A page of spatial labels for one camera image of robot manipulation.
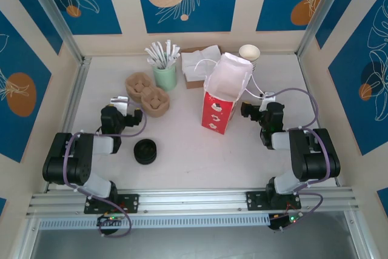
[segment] black cup lid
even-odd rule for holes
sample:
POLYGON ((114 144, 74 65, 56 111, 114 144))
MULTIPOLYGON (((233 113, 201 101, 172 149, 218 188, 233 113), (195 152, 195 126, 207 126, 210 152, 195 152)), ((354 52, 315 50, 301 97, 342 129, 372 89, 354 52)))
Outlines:
POLYGON ((133 149, 135 159, 142 165, 148 165, 156 159, 156 144, 150 139, 138 141, 133 149))

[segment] green cup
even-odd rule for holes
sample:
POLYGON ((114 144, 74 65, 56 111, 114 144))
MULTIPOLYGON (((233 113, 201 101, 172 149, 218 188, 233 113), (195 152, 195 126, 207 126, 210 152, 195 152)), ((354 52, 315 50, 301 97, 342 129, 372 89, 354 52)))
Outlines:
POLYGON ((162 88, 164 91, 173 90, 176 86, 175 64, 168 69, 153 67, 153 76, 155 77, 156 86, 162 88))

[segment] white table surface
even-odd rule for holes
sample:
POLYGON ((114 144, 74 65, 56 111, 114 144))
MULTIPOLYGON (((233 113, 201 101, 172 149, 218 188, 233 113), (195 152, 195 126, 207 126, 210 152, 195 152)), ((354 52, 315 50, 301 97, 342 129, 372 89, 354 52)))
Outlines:
MULTIPOLYGON (((110 98, 126 95, 126 77, 146 72, 153 78, 146 58, 92 58, 73 132, 94 132, 101 125, 100 111, 110 98)), ((306 89, 295 55, 260 56, 254 76, 262 90, 306 89)), ((253 84, 248 89, 258 94, 253 84)), ((225 135, 221 135, 201 126, 203 89, 187 90, 180 66, 178 85, 169 95, 170 109, 160 118, 148 118, 140 136, 122 138, 117 154, 93 156, 94 172, 114 181, 119 189, 227 189, 264 187, 271 177, 291 169, 290 152, 267 150, 263 146, 258 123, 243 118, 239 112, 241 101, 225 135), (133 156, 136 142, 144 138, 154 140, 158 151, 155 162, 147 166, 137 163, 133 156)), ((247 92, 241 100, 259 104, 247 92)), ((303 93, 284 93, 276 101, 286 107, 284 128, 304 125, 313 119, 310 100, 303 93)), ((139 129, 140 126, 126 128, 123 133, 136 133, 139 129)), ((331 179, 319 186, 334 185, 331 179)))

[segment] red bag with white pattern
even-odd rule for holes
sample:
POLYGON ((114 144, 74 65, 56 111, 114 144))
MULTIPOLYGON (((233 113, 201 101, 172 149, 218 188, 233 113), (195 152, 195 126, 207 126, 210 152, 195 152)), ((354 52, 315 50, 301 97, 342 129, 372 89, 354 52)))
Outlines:
POLYGON ((204 83, 202 126, 224 134, 252 75, 252 63, 225 53, 204 83))

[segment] white paper cup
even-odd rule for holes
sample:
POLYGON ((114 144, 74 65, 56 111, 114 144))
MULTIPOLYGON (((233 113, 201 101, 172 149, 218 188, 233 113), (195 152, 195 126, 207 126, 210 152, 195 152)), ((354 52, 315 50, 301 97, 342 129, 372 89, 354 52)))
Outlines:
POLYGON ((260 50, 254 45, 243 45, 238 50, 238 56, 242 59, 250 61, 253 65, 253 71, 255 71, 258 59, 260 57, 260 50))

